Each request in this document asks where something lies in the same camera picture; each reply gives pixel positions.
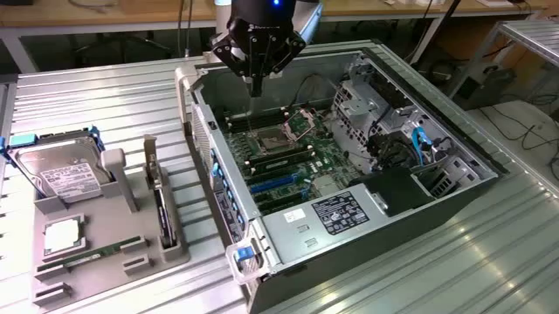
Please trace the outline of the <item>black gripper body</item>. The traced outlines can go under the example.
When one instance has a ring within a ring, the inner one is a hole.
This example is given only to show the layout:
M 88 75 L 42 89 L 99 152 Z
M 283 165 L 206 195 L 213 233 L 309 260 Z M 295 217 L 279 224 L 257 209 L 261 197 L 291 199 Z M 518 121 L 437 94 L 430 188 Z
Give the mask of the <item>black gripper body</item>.
M 294 31 L 295 1 L 233 1 L 227 31 L 242 51 L 250 55 L 251 69 L 259 71 L 259 55 L 267 37 Z

